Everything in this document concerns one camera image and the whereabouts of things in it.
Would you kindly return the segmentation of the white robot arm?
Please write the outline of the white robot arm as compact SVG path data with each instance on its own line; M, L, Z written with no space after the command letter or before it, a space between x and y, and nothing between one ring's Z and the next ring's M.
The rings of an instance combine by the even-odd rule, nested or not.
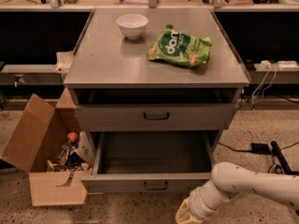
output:
M191 191L176 213L177 224L202 224L217 210L253 193L299 210L299 176L253 172L230 162L217 163L210 179Z

